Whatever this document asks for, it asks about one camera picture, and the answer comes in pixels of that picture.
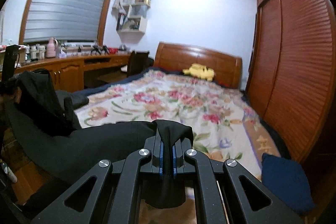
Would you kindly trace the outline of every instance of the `yellow plush toy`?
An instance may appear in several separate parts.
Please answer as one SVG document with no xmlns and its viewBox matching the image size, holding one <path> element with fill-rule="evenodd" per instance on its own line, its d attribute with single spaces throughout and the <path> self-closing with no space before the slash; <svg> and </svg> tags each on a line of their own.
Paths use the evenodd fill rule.
<svg viewBox="0 0 336 224">
<path fill-rule="evenodd" d="M 191 67 L 189 69 L 184 69 L 182 71 L 185 75 L 196 76 L 201 79 L 206 79 L 207 81 L 212 81 L 215 76 L 215 72 L 213 69 L 196 63 L 191 64 Z"/>
</svg>

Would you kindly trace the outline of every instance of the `silver pot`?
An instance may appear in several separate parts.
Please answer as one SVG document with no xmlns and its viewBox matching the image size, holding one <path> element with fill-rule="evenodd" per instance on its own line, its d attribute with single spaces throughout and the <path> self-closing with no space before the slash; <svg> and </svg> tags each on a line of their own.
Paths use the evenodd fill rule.
<svg viewBox="0 0 336 224">
<path fill-rule="evenodd" d="M 127 51 L 127 47 L 126 47 L 126 45 L 125 45 L 125 44 L 121 44 L 121 45 L 119 46 L 119 50 L 121 50 L 121 51 Z"/>
</svg>

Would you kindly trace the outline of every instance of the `gray blind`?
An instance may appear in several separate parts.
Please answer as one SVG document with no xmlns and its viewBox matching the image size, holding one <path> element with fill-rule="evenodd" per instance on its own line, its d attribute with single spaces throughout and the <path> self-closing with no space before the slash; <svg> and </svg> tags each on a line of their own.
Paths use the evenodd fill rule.
<svg viewBox="0 0 336 224">
<path fill-rule="evenodd" d="M 97 40 L 104 0 L 32 0 L 24 42 Z"/>
</svg>

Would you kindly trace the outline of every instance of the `bed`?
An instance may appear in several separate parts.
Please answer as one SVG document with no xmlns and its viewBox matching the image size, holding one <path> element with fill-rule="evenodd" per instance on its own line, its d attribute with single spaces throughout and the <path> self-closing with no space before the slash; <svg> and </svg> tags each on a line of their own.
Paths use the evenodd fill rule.
<svg viewBox="0 0 336 224">
<path fill-rule="evenodd" d="M 213 68 L 215 82 L 180 75 L 192 63 Z M 107 85 L 98 93 L 89 91 L 93 93 L 90 103 L 76 110 L 81 126 L 155 119 L 181 122 L 193 128 L 195 149 L 215 160 L 234 158 L 260 179 L 261 155 L 280 154 L 237 89 L 242 59 L 161 42 L 154 67 L 123 83 Z M 186 194 L 186 203 L 177 208 L 159 210 L 142 202 L 139 223 L 196 223 L 192 189 L 186 188 Z"/>
</svg>

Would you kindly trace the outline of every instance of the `triangular cutout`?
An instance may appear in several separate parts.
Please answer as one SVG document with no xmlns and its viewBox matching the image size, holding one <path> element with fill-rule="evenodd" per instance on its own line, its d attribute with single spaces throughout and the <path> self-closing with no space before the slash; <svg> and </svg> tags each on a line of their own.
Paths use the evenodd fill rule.
<svg viewBox="0 0 336 224">
<path fill-rule="evenodd" d="M 90 177 L 76 192 L 64 201 L 65 206 L 79 213 L 83 212 L 96 180 L 97 177 Z"/>
<path fill-rule="evenodd" d="M 239 180 L 252 211 L 256 212 L 271 205 L 270 198 L 262 193 L 247 177 L 239 176 Z"/>
</svg>

